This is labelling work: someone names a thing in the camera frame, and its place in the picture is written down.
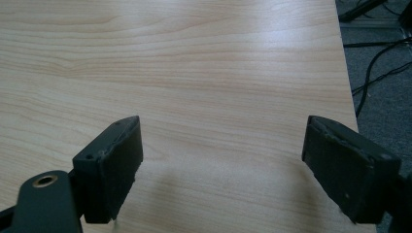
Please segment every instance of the gray carpet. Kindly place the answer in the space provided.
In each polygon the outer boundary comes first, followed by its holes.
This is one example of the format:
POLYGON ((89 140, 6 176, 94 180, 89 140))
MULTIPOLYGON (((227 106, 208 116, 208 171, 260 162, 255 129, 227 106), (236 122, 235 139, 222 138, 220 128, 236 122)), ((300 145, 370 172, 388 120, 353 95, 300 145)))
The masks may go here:
MULTIPOLYGON (((354 8, 358 0, 336 0, 337 12, 342 14, 354 8)), ((396 13, 401 13, 409 0, 388 1, 387 7, 396 13)), ((360 17, 358 22, 397 19, 383 6, 367 13, 369 17, 360 17)), ((400 29, 354 28, 341 27, 343 44, 396 41, 403 39, 404 32, 400 29)), ((373 56, 384 47, 345 49, 351 88, 363 84, 366 69, 373 56)), ((393 68, 412 61, 412 50, 401 47, 383 54, 372 69, 371 79, 383 75, 393 68)), ((409 69, 390 76, 372 85, 358 118, 360 133, 373 142, 397 154, 402 159, 401 174, 412 172, 412 66, 409 69)), ((361 94, 354 97, 355 108, 358 106, 361 94)), ((390 217, 385 216, 377 225, 379 233, 388 232, 390 217)))

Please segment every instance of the wood grain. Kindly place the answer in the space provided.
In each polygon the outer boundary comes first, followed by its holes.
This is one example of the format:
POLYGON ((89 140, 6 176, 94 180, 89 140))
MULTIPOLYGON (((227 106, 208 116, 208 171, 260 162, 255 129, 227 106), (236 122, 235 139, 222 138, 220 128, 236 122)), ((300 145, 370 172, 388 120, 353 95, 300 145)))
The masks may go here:
POLYGON ((356 129, 334 2, 0 0, 0 208, 111 122, 145 160, 85 232, 372 232, 300 160, 306 119, 356 129))

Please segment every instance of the black bracket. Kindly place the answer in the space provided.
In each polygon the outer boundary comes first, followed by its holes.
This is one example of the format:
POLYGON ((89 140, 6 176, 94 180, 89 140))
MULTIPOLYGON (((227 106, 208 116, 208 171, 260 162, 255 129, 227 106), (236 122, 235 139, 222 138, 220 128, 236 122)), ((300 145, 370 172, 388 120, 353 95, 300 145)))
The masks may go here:
POLYGON ((390 232, 412 232, 412 175, 401 160, 345 125, 309 116, 302 160, 324 191, 354 223, 393 217, 390 232))
POLYGON ((87 223, 116 219, 143 161, 138 116, 111 124, 73 158, 70 173, 27 180, 17 204, 0 213, 0 232, 83 232, 87 223))

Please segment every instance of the light wood tabletop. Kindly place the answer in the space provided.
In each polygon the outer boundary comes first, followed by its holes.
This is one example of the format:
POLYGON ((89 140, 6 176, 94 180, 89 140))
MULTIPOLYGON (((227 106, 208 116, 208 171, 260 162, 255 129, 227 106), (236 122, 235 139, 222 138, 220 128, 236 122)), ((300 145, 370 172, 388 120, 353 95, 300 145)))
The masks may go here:
POLYGON ((144 162, 85 232, 373 232, 301 161, 356 119, 332 0, 0 0, 0 208, 139 115, 144 162))

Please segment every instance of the metal ring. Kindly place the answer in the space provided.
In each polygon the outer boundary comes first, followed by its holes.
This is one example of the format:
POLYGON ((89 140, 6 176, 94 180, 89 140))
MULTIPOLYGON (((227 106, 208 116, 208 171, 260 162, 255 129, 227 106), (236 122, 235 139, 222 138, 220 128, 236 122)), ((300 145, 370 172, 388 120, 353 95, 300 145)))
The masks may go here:
POLYGON ((33 186, 34 187, 45 187, 45 186, 49 186, 52 183, 55 183, 58 179, 58 176, 56 175, 46 175, 44 177, 41 177, 39 179, 37 179, 34 183, 33 186))

